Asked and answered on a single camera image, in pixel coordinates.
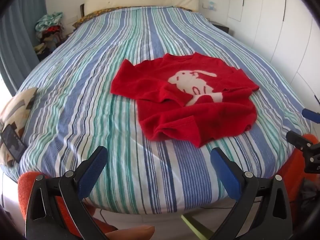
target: white wardrobe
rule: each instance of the white wardrobe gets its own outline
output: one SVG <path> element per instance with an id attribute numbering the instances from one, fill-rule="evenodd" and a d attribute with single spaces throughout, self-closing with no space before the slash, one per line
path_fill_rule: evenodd
<path id="1" fill-rule="evenodd" d="M 301 0 L 230 0 L 227 26 L 283 75 L 306 108 L 320 112 L 320 29 Z"/>

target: pile of clothes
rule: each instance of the pile of clothes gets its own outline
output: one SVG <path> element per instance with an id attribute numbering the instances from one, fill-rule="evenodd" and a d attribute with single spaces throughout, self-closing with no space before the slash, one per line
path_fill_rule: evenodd
<path id="1" fill-rule="evenodd" d="M 40 41 L 40 45 L 35 47 L 35 51 L 39 59 L 51 54 L 64 42 L 62 16 L 62 12 L 46 14 L 37 21 L 36 37 Z"/>

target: yellow pillowcase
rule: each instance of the yellow pillowcase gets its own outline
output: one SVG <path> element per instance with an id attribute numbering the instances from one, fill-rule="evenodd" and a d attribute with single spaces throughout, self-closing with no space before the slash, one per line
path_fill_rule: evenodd
<path id="1" fill-rule="evenodd" d="M 3 131 L 8 124 L 11 124 L 19 138 L 22 137 L 31 108 L 36 99 L 37 89 L 38 88 L 30 88 L 24 90 L 9 100 L 0 113 L 1 131 Z M 13 160 L 7 147 L 0 139 L 0 164 L 10 167 L 13 165 Z"/>
<path id="2" fill-rule="evenodd" d="M 77 20 L 72 26 L 76 29 L 78 29 L 81 24 L 87 22 L 87 21 L 90 21 L 91 19 L 95 18 L 95 17 L 98 17 L 102 14 L 105 14 L 105 13 L 108 13 L 108 12 L 112 12 L 112 11 L 115 11 L 115 10 L 119 10 L 119 9 L 123 9 L 123 8 L 128 8 L 128 7 L 113 7 L 113 8 L 107 8 L 107 9 L 102 9 L 102 10 L 98 10 L 98 11 L 95 11 L 95 12 L 92 12 L 86 16 L 83 16 L 81 19 Z"/>

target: smartphone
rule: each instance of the smartphone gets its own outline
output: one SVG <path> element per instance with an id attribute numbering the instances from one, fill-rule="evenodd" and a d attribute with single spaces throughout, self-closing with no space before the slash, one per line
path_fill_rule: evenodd
<path id="1" fill-rule="evenodd" d="M 19 136 L 14 131 L 11 124 L 8 124 L 1 133 L 1 139 L 9 150 L 14 160 L 19 163 L 26 146 L 23 144 Z"/>

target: striped duvet cover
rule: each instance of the striped duvet cover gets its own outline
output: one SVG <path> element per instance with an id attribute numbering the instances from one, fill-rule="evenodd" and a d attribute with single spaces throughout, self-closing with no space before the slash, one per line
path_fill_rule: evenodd
<path id="1" fill-rule="evenodd" d="M 194 52 L 243 69 L 260 86 L 251 96 L 256 123 L 199 149 L 187 141 L 148 141 L 135 101 L 110 94 L 119 65 L 125 58 L 137 64 Z M 244 171 L 270 177 L 293 151 L 286 132 L 311 132 L 302 104 L 273 67 L 201 14 L 180 8 L 125 8 L 90 20 L 33 70 L 20 91 L 35 86 L 23 136 L 28 149 L 4 172 L 15 181 L 26 171 L 61 176 L 103 145 L 108 164 L 88 201 L 113 212 L 159 214 L 213 203 L 227 194 L 210 163 L 212 148 L 220 147 Z"/>

